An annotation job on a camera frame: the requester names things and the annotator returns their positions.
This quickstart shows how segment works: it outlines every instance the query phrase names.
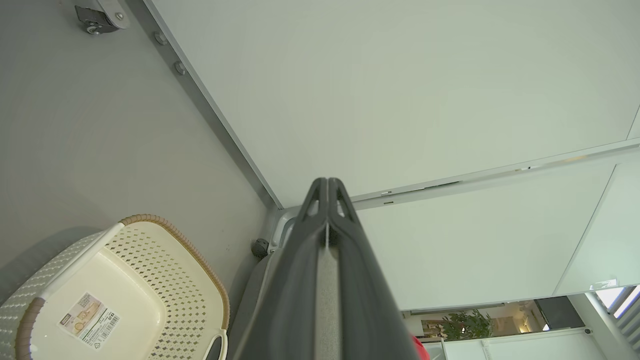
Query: gray floor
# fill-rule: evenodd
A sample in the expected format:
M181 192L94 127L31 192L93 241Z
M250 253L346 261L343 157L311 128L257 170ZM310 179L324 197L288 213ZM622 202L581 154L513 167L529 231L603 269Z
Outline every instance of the gray floor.
M234 310L273 202L192 80L172 71L141 1L127 2L130 29L98 37L74 4L0 2L2 299L74 240L153 213L198 247Z

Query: caster wheel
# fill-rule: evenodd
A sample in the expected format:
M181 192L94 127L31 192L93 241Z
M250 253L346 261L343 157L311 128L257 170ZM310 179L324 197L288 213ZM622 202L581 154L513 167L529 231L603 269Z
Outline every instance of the caster wheel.
M262 259L267 256L267 249L269 248L269 243L265 239L255 240L255 243L251 246L251 253L256 258Z

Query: laundry basket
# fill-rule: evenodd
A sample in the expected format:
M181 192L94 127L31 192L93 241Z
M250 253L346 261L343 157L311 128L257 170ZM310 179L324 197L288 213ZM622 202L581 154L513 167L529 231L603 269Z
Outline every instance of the laundry basket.
M197 359L221 338L220 280L173 225L135 215L83 238L0 307L2 359Z

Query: green plant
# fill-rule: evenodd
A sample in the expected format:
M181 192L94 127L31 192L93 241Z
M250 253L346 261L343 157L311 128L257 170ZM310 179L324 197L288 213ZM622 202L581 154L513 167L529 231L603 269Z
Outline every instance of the green plant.
M488 338L493 332L489 315L482 315L477 309L472 314L466 311L449 314L451 319L443 317L443 331L447 340L466 340Z

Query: red object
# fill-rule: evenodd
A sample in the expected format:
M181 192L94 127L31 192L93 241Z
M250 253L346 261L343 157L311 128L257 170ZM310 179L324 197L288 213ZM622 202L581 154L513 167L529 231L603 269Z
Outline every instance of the red object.
M422 343L418 338L415 336L412 336L412 338L415 350L418 352L418 355L420 355L420 360L429 360L429 353L427 352L427 349L422 346Z

